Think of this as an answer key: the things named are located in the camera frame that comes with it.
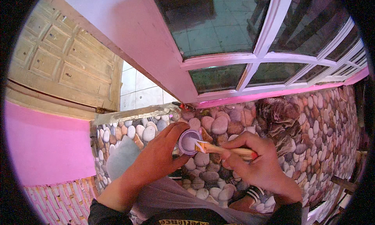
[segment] wooden door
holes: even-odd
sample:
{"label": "wooden door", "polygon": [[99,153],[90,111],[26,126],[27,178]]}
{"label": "wooden door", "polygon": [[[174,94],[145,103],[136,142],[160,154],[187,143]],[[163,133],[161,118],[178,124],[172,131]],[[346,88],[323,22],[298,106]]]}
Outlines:
{"label": "wooden door", "polygon": [[47,95],[120,110],[123,60],[41,0],[26,22],[8,78]]}

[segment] left hand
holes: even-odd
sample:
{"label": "left hand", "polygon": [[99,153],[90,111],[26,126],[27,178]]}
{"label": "left hand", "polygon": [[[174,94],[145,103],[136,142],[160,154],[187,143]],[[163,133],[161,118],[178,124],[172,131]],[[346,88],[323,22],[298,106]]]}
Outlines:
{"label": "left hand", "polygon": [[190,157],[187,155],[172,158],[177,140],[189,128],[187,123],[172,123],[147,144],[128,169],[136,175],[139,183],[147,185],[161,179],[189,160]]}

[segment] white tile floor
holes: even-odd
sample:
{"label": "white tile floor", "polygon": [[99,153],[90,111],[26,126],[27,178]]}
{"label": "white tile floor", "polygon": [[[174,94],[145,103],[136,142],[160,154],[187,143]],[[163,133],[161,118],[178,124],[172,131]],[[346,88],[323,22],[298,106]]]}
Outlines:
{"label": "white tile floor", "polygon": [[121,77],[120,111],[177,101],[162,88],[124,61]]}

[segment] right hand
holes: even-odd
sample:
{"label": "right hand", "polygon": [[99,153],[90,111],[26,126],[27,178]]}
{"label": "right hand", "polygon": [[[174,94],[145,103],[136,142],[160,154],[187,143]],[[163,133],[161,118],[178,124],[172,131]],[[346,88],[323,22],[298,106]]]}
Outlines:
{"label": "right hand", "polygon": [[247,164],[237,154],[224,151],[221,157],[225,160],[223,162],[225,167],[230,166],[246,183],[284,197],[285,203],[295,203],[302,199],[299,186],[281,170],[272,140],[245,131],[234,140],[222,145],[227,149],[241,146],[251,148],[258,157]]}

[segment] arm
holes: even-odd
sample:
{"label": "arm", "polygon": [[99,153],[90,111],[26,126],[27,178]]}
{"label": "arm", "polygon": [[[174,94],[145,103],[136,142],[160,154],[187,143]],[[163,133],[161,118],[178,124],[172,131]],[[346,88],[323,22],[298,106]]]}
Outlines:
{"label": "arm", "polygon": [[135,162],[114,180],[97,201],[111,209],[129,212],[139,192],[152,183],[184,165],[189,156],[172,159],[172,151],[187,123],[172,123],[148,143]]}
{"label": "arm", "polygon": [[232,149],[241,146],[251,148],[257,152],[258,157],[247,164],[237,154],[225,151],[222,154],[222,159],[225,160],[223,165],[230,166],[248,184],[274,193],[277,207],[302,201],[299,186],[281,170],[272,141],[244,132],[227,142],[223,148]]}

